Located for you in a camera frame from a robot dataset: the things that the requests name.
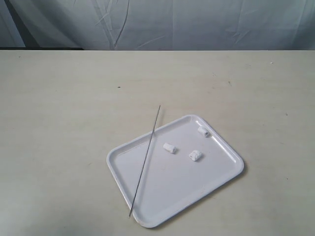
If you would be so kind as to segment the white foam piece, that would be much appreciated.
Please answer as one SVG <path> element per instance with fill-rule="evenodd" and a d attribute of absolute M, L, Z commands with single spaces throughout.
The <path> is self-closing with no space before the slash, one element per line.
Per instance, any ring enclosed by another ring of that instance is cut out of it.
<path fill-rule="evenodd" d="M 166 150 L 167 152 L 171 154 L 175 154 L 177 151 L 177 148 L 174 145 L 169 144 L 169 143 L 164 143 L 162 147 L 164 150 Z"/>
<path fill-rule="evenodd" d="M 202 126 L 200 126 L 200 127 L 197 129 L 197 131 L 198 131 L 203 137 L 208 137 L 208 136 L 209 136 L 209 131 L 208 131 L 206 128 L 202 127 Z"/>
<path fill-rule="evenodd" d="M 198 150 L 193 150 L 190 154 L 189 154 L 189 158 L 192 161 L 198 161 L 201 157 L 202 157 L 202 152 L 198 151 Z"/>

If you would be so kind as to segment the white plastic tray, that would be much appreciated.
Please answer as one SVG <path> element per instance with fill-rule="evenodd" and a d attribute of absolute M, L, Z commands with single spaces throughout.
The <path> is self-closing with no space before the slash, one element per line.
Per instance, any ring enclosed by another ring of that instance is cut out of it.
<path fill-rule="evenodd" d="M 209 131 L 203 137 L 197 129 Z M 129 209 L 151 132 L 111 150 L 107 165 Z M 169 143 L 175 154 L 163 149 Z M 193 150 L 202 152 L 192 161 Z M 220 188 L 244 169 L 239 154 L 201 117 L 186 115 L 155 129 L 132 215 L 153 228 Z"/>

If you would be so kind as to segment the grey backdrop cloth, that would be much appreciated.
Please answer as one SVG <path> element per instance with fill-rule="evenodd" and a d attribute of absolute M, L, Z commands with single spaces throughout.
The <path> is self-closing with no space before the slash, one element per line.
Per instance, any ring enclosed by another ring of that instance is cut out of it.
<path fill-rule="evenodd" d="M 312 50 L 312 0 L 3 0 L 3 48 Z"/>

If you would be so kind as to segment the thin metal skewer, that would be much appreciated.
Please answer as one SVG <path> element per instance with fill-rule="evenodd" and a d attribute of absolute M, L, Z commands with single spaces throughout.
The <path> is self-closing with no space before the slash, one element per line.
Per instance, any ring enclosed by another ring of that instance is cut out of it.
<path fill-rule="evenodd" d="M 157 125 L 160 109 L 161 109 L 161 105 L 159 104 L 158 110 L 157 110 L 157 114 L 156 114 L 156 118 L 155 118 L 155 122 L 154 122 L 154 125 L 153 125 L 153 129 L 152 129 L 151 134 L 150 134 L 150 138 L 149 138 L 149 142 L 148 142 L 145 158 L 144 158 L 144 161 L 143 161 L 143 164 L 142 164 L 142 168 L 141 168 L 141 172 L 140 172 L 140 175 L 139 175 L 138 183 L 137 183 L 137 186 L 136 186 L 136 189 L 135 189 L 135 193 L 133 195 L 133 199 L 132 199 L 132 202 L 131 202 L 131 207 L 130 207 L 130 210 L 129 210 L 128 219 L 130 219 L 131 215 L 132 215 L 135 199 L 136 199 L 136 196 L 137 196 L 137 193 L 138 193 L 138 189 L 139 189 L 139 185 L 140 185 L 140 182 L 141 182 L 141 178 L 142 178 L 142 175 L 143 175 L 143 172 L 144 172 L 144 167 L 145 167 L 145 164 L 146 164 L 146 161 L 147 161 L 147 158 L 148 158 L 150 145 L 151 145 L 151 142 L 152 142 L 152 139 L 153 139 L 153 135 L 155 133 L 155 129 L 156 129 L 156 125 Z"/>

